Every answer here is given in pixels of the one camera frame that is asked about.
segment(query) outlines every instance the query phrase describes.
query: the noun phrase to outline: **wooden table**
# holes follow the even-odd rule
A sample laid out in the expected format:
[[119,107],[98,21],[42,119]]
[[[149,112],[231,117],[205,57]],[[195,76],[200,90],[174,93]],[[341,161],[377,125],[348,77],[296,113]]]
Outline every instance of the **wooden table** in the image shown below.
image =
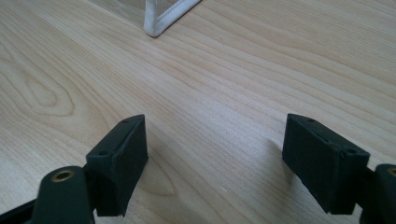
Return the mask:
[[0,213],[145,114],[126,217],[97,223],[358,223],[281,160],[286,116],[396,163],[395,86],[390,0],[204,0],[155,39],[88,0],[2,0]]

